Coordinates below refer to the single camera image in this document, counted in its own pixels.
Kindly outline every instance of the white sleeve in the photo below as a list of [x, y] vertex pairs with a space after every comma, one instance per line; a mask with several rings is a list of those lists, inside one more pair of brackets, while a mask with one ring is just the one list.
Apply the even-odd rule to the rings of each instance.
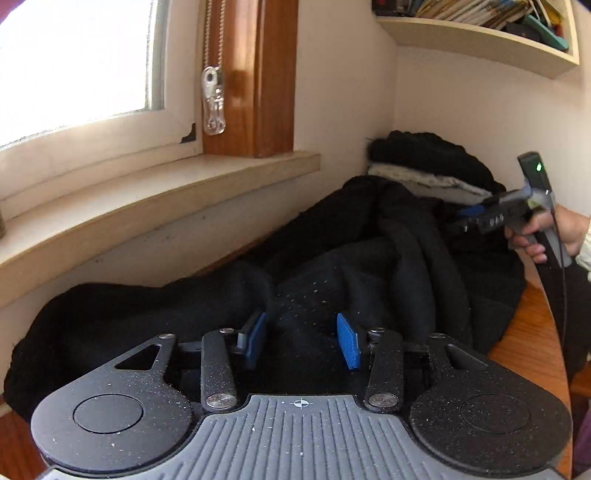
[[587, 235], [585, 235], [585, 240], [581, 247], [581, 253], [575, 260], [581, 267], [589, 272], [587, 279], [591, 282], [591, 223], [589, 224]]

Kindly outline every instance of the folded black cloth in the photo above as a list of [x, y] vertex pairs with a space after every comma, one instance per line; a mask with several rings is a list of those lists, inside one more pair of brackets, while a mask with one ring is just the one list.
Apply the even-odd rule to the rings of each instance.
[[49, 302], [12, 354], [7, 403], [25, 419], [49, 393], [162, 332], [199, 340], [255, 308], [268, 340], [242, 391], [352, 393], [336, 314], [424, 342], [441, 331], [486, 353], [525, 287], [502, 232], [445, 238], [457, 206], [355, 177], [241, 259], [162, 288], [85, 284]]
[[455, 177], [491, 193], [504, 192], [491, 171], [464, 147], [448, 142], [436, 134], [390, 132], [388, 138], [370, 143], [369, 159], [414, 168], [434, 175]]

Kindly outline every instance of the person's hand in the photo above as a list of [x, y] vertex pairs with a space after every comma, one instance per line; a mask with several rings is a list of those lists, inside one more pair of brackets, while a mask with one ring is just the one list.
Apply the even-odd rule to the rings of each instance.
[[[589, 218], [580, 213], [572, 212], [562, 205], [557, 205], [556, 222], [560, 230], [560, 239], [566, 251], [571, 257], [576, 257], [581, 251], [587, 230], [589, 230]], [[524, 235], [531, 235], [538, 231], [546, 230], [554, 225], [554, 219], [550, 212], [536, 213], [529, 223], [521, 230], [521, 235], [516, 235], [513, 230], [505, 227], [505, 236], [509, 243], [516, 248], [524, 248], [526, 253], [536, 263], [544, 263], [548, 260], [545, 248], [541, 244], [530, 245]]]

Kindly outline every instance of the bolt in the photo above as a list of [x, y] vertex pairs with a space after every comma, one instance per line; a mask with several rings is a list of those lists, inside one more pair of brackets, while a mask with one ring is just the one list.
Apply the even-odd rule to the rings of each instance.
[[398, 397], [391, 393], [376, 393], [369, 398], [369, 404], [376, 408], [392, 408], [398, 404]]
[[231, 408], [236, 405], [237, 399], [234, 395], [229, 393], [215, 393], [207, 398], [206, 403], [211, 408], [218, 410], [224, 408]]

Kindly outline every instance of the gray ribbed plate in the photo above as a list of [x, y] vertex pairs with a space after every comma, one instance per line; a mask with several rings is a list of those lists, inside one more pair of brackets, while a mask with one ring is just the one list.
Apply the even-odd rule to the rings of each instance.
[[[44, 480], [75, 480], [55, 469]], [[254, 395], [243, 409], [203, 420], [176, 455], [129, 480], [467, 480], [433, 459], [400, 419], [370, 413], [350, 395]], [[528, 480], [559, 480], [552, 469]]]

